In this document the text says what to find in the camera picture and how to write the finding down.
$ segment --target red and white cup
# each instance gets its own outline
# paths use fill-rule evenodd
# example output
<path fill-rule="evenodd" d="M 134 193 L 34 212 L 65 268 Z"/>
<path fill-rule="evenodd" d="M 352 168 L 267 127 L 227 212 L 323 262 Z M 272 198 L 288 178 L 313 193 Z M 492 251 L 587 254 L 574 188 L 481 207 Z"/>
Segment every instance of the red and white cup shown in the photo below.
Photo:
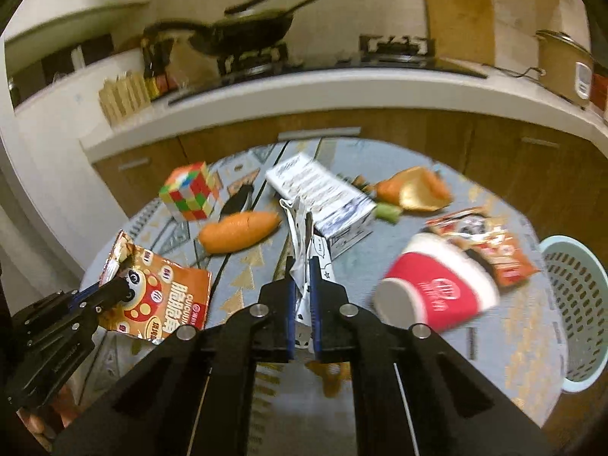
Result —
<path fill-rule="evenodd" d="M 444 331 L 496 306 L 492 277 L 458 247 L 418 233 L 376 286 L 374 305 L 391 326 L 417 322 Z"/>

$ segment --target table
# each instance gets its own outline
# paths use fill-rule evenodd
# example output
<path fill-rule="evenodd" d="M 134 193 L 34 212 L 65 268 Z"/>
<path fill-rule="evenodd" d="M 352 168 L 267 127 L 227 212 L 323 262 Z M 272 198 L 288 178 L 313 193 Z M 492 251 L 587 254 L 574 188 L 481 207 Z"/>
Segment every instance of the table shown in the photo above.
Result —
<path fill-rule="evenodd" d="M 297 152 L 315 156 L 333 173 L 347 177 L 362 174 L 370 181 L 388 178 L 411 166 L 432 165 L 439 169 L 455 197 L 443 213 L 481 205 L 493 216 L 504 218 L 524 252 L 542 272 L 502 295 L 498 307 L 442 336 L 542 426 L 561 392 L 567 347 L 538 241 L 528 220 L 448 166 L 393 144 L 358 138 L 279 142 L 224 158 L 212 166 L 222 187 L 221 198 L 225 202 L 242 183 L 252 183 L 255 209 L 282 212 L 264 173 Z M 373 310 L 374 286 L 427 219 L 427 214 L 406 214 L 396 226 L 378 220 L 370 236 L 333 261 L 336 280 L 345 286 L 351 302 Z M 204 224 L 204 221 L 176 223 L 155 199 L 124 229 L 139 245 L 180 265 L 198 266 L 213 273 L 217 285 L 207 326 L 215 326 L 235 311 L 255 303 L 260 287 L 278 276 L 277 263 L 285 254 L 288 227 L 282 224 L 276 233 L 251 249 L 229 257 L 209 257 L 196 239 Z M 81 289 L 98 279 L 111 243 L 87 269 Z M 107 390 L 153 348 L 148 342 L 102 330 L 95 341 L 94 355 L 75 376 L 81 379 L 75 390 L 83 405 Z M 309 454 L 306 441 L 310 437 L 315 438 L 319 451 L 356 453 L 350 383 L 343 382 L 336 397 L 324 397 L 320 377 L 314 370 L 297 362 L 258 366 L 250 427 L 252 453 Z"/>

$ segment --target wooden cutting board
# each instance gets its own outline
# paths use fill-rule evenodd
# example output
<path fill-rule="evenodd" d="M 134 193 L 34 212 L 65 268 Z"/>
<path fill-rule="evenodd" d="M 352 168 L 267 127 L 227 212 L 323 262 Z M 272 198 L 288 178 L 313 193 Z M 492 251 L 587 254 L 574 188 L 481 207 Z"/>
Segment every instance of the wooden cutting board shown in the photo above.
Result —
<path fill-rule="evenodd" d="M 437 56 L 494 65 L 492 0 L 426 0 Z"/>

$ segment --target colorful cube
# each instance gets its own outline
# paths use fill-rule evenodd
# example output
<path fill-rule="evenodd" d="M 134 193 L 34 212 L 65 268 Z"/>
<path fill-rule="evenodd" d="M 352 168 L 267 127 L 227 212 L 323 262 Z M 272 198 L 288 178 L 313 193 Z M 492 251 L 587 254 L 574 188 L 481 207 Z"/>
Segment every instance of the colorful cube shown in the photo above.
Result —
<path fill-rule="evenodd" d="M 158 195 L 177 221 L 207 219 L 220 197 L 215 178 L 205 163 L 173 170 Z"/>

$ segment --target black pot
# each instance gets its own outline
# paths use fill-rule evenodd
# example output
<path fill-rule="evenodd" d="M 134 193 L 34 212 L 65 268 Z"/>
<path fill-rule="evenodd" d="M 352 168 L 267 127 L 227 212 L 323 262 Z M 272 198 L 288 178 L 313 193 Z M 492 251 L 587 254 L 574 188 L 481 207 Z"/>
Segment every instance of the black pot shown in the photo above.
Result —
<path fill-rule="evenodd" d="M 317 0 L 304 0 L 288 9 L 256 12 L 250 7 L 265 0 L 248 2 L 227 8 L 226 17 L 214 24 L 194 21 L 162 21 L 148 26 L 144 36 L 154 40 L 160 32 L 194 31 L 188 41 L 200 53 L 210 56 L 239 55 L 245 51 L 272 46 L 285 37 L 294 12 Z"/>

